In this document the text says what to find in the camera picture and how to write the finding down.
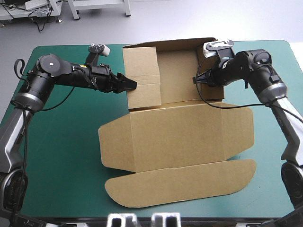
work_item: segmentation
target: green tabletop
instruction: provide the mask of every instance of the green tabletop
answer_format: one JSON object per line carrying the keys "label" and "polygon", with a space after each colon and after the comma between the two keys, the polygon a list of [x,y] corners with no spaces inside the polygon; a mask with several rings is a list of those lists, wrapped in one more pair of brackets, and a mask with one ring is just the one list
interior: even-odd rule
{"label": "green tabletop", "polygon": [[[100,62],[109,64],[114,73],[124,72],[122,45],[109,47],[110,56],[100,57]],[[280,40],[236,42],[234,51],[260,48],[272,54],[276,71],[289,87],[291,102],[303,113],[302,72],[289,44]],[[33,50],[26,71],[38,57],[49,53],[84,63],[88,46],[39,46]],[[46,107],[60,102],[70,89],[56,86]],[[227,103],[258,103],[252,89],[244,89],[243,81],[226,87],[225,96]],[[8,108],[3,121],[12,108]],[[246,188],[232,195],[143,209],[120,206],[107,195],[104,183],[129,173],[101,164],[97,130],[127,113],[125,92],[103,94],[83,88],[76,88],[60,107],[37,113],[29,126],[29,185],[22,212],[30,216],[59,217],[104,217],[112,212],[135,212],[150,217],[154,212],[172,211],[180,212],[183,217],[281,217],[293,209],[280,177],[283,163],[280,156],[286,140],[266,107],[253,107],[254,146],[233,157],[252,158],[257,162],[256,174]]]}

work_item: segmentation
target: gray floor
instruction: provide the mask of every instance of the gray floor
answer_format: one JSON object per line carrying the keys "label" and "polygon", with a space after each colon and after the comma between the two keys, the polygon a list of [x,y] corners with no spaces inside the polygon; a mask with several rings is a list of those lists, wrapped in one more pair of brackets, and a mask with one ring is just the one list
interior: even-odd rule
{"label": "gray floor", "polygon": [[63,3],[62,24],[51,23],[38,32],[29,20],[0,28],[0,120],[18,80],[15,59],[28,60],[40,45],[127,44],[193,37],[303,42],[301,0],[137,0],[132,16],[121,8],[81,11],[73,20]]}

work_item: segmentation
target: white power strip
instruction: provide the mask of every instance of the white power strip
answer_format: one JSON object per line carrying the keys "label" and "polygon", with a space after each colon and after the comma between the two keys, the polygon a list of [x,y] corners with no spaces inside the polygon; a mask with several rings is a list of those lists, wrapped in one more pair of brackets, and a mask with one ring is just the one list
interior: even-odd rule
{"label": "white power strip", "polygon": [[47,5],[47,0],[31,0],[25,3],[25,9],[32,10],[46,5]]}

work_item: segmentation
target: black strap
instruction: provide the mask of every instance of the black strap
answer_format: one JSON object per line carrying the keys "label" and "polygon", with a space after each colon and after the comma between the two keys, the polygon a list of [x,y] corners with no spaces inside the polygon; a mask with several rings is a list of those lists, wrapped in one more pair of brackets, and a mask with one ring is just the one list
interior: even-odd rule
{"label": "black strap", "polygon": [[21,76],[23,76],[23,69],[24,69],[24,67],[25,67],[25,62],[24,62],[24,60],[23,59],[17,59],[16,61],[15,61],[15,65],[14,65],[14,71],[15,71],[15,74],[16,74],[16,76],[17,76],[17,78],[19,79],[19,80],[23,80],[24,82],[26,82],[27,83],[27,91],[30,89],[30,85],[29,85],[29,82],[28,82],[28,80],[27,79],[24,79],[24,78],[22,78],[21,76],[19,76],[18,75],[18,64],[19,64],[19,62],[21,62],[21,68],[20,68],[20,75]]}

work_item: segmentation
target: unfolded cardboard box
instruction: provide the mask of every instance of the unfolded cardboard box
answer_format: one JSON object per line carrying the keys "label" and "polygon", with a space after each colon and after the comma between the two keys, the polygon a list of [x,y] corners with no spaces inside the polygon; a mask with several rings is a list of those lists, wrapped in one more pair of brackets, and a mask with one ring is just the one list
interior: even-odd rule
{"label": "unfolded cardboard box", "polygon": [[[158,41],[123,48],[130,113],[99,129],[104,166],[136,172],[109,179],[107,193],[126,207],[225,195],[245,187],[253,160],[226,161],[254,143],[252,111],[200,101],[192,77],[214,38]],[[201,71],[216,59],[205,61]],[[220,106],[222,87],[201,87]]]}

